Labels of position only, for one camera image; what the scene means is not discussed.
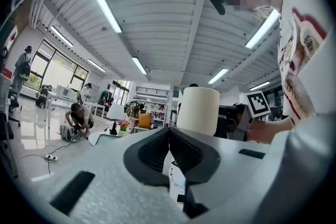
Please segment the flower pot with red flowers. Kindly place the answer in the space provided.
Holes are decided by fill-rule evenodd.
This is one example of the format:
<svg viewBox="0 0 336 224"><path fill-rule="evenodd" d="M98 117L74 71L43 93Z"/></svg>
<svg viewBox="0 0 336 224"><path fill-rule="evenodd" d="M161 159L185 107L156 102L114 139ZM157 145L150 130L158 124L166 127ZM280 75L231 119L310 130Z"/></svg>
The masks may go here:
<svg viewBox="0 0 336 224"><path fill-rule="evenodd" d="M119 137L125 137L128 135L127 129L129 125L130 125L130 122L126 120L118 122L118 126L119 126L118 136Z"/></svg>

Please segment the ceiling light tube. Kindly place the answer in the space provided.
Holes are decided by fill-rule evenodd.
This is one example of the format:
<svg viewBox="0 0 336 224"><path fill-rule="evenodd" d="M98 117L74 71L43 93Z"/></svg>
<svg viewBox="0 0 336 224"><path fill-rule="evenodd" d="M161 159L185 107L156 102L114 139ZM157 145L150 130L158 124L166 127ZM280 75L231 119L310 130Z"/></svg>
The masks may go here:
<svg viewBox="0 0 336 224"><path fill-rule="evenodd" d="M274 25L280 14L277 10L273 10L267 19L261 24L258 30L254 33L254 35L249 39L246 43L245 47L248 49L253 49L253 47L263 38L263 36L268 32L268 30Z"/></svg>
<svg viewBox="0 0 336 224"><path fill-rule="evenodd" d="M228 69L222 68L216 75L214 75L208 84L214 84L216 81L218 81L223 75L225 75L228 72Z"/></svg>
<svg viewBox="0 0 336 224"><path fill-rule="evenodd" d="M105 18L107 19L107 21L109 22L110 26L112 27L112 29L114 30L115 33L119 34L122 33L122 29L119 25L119 23L117 22L107 0L96 0L96 2L98 3L101 11L103 12Z"/></svg>
<svg viewBox="0 0 336 224"><path fill-rule="evenodd" d="M265 87L265 86L267 86L267 85L269 85L269 84L270 84L270 82L267 81L267 82L264 82L264 83L262 83L262 84L260 84L260 85L255 86L255 87L253 87L253 88L250 88L249 90L250 90L250 91L255 91L255 90L261 89L261 88L263 88L263 87Z"/></svg>
<svg viewBox="0 0 336 224"><path fill-rule="evenodd" d="M62 34L60 33L54 26L51 26L51 30L69 47L73 47L73 44Z"/></svg>
<svg viewBox="0 0 336 224"><path fill-rule="evenodd" d="M100 70L101 72L103 72L103 73L106 72L105 69L103 69L102 67L100 67L98 64L96 64L96 63L95 63L94 61L92 61L91 59L88 59L88 62L89 62L90 64L92 64L94 67L96 67L98 70Z"/></svg>
<svg viewBox="0 0 336 224"><path fill-rule="evenodd" d="M145 68L142 66L139 59L137 57L132 57L132 60L135 63L135 65L138 67L138 69L141 71L141 73L144 74L144 75L147 75L147 72L146 72Z"/></svg>

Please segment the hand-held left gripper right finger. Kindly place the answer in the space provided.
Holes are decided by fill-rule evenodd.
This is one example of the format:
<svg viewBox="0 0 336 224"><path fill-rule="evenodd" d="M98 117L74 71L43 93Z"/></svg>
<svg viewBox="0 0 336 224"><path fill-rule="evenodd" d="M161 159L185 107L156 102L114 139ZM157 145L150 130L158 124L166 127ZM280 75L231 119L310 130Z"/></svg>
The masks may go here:
<svg viewBox="0 0 336 224"><path fill-rule="evenodd" d="M263 199L254 174L270 146L169 129L171 153L186 179L184 213L170 202L170 219L253 219Z"/></svg>

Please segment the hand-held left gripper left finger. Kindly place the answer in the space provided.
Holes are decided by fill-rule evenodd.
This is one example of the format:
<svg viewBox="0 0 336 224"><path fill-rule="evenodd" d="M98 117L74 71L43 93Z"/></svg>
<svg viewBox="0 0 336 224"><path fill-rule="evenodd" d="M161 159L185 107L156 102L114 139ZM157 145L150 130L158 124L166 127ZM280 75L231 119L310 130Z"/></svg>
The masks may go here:
<svg viewBox="0 0 336 224"><path fill-rule="evenodd" d="M51 201L80 171L94 174L70 218L84 224L182 224L185 214L166 187L146 186L125 168L123 155L132 144L154 134L146 131L103 142L68 163L47 180L39 194Z"/></svg>

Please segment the orange chair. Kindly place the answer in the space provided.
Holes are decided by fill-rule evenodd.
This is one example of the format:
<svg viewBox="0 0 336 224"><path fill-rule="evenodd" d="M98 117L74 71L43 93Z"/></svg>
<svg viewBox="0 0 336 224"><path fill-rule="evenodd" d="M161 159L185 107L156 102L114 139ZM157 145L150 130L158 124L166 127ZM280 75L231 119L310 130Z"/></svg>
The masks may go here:
<svg viewBox="0 0 336 224"><path fill-rule="evenodd" d="M139 131L148 131L152 129L153 115L148 113L139 114L138 119L135 121L135 126L133 128L133 133Z"/></svg>

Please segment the cream ceramic mug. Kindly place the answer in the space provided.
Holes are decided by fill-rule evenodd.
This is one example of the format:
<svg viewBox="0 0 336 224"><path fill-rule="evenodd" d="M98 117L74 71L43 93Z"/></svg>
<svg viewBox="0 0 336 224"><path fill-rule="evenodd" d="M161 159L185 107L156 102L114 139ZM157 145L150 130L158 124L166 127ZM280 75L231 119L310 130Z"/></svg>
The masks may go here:
<svg viewBox="0 0 336 224"><path fill-rule="evenodd" d="M214 89L185 88L176 126L213 136L217 128L219 100L220 93Z"/></svg>

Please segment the round white table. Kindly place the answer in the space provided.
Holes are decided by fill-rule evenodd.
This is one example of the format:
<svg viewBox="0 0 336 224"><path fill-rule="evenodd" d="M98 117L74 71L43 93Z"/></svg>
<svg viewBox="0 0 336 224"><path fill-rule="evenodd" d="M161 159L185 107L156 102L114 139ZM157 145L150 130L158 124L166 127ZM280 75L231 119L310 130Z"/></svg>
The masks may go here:
<svg viewBox="0 0 336 224"><path fill-rule="evenodd" d="M88 141L92 146L106 143L121 138L118 135L111 135L109 132L94 132L88 136Z"/></svg>

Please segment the white shade table lamp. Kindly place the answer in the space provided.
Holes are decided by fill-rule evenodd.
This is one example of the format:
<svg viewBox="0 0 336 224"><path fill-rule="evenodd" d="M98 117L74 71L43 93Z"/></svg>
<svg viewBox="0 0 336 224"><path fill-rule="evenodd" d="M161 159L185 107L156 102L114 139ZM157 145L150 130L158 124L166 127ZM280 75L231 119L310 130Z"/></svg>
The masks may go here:
<svg viewBox="0 0 336 224"><path fill-rule="evenodd" d="M106 115L108 120L112 121L112 129L109 131L111 135L118 135L120 129L118 123L125 120L124 105L113 103Z"/></svg>

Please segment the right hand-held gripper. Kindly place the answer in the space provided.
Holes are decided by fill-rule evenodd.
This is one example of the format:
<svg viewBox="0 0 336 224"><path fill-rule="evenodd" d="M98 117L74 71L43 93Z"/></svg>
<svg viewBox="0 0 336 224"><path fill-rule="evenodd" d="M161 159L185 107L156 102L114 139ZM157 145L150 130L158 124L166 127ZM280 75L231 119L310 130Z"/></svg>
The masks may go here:
<svg viewBox="0 0 336 224"><path fill-rule="evenodd" d="M269 113L270 107L262 91L244 93L243 103L219 106L215 136L228 138L228 133L232 132L233 140L245 141L252 121Z"/></svg>

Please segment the large window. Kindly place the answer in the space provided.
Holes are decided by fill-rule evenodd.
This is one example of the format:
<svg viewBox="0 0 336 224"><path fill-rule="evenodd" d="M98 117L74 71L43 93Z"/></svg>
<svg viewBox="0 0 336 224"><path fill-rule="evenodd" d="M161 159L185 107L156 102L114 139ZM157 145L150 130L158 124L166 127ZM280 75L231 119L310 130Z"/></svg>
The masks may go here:
<svg viewBox="0 0 336 224"><path fill-rule="evenodd" d="M61 54L47 41L43 41L35 53L29 79L25 86L39 90L43 84L69 87L74 91L82 88L88 71Z"/></svg>

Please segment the person's right forearm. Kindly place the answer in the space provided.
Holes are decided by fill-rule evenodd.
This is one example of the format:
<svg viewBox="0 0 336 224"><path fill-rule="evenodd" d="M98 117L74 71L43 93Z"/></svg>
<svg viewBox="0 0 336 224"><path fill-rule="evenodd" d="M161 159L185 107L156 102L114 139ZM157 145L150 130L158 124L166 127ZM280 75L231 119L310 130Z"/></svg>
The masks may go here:
<svg viewBox="0 0 336 224"><path fill-rule="evenodd" d="M280 121L253 120L247 131L247 141L271 144L277 133L291 129L289 117Z"/></svg>

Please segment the grey backpack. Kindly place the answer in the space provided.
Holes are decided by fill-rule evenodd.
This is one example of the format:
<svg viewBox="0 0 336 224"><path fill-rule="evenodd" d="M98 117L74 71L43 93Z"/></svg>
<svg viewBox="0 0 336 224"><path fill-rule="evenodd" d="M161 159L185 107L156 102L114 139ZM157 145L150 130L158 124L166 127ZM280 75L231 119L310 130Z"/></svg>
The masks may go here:
<svg viewBox="0 0 336 224"><path fill-rule="evenodd" d="M77 128L70 127L67 125L60 126L60 136L63 140L68 142L75 142L80 140L81 138L81 131Z"/></svg>

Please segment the white desk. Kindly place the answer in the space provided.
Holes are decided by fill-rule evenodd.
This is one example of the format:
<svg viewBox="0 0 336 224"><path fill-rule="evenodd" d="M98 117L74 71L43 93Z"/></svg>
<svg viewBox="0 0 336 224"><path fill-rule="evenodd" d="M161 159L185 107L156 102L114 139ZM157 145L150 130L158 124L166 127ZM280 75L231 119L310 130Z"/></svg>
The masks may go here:
<svg viewBox="0 0 336 224"><path fill-rule="evenodd" d="M44 121L46 122L48 129L50 129L51 108L60 107L70 109L74 102L75 101L72 99L59 97L57 94L48 91L44 116Z"/></svg>

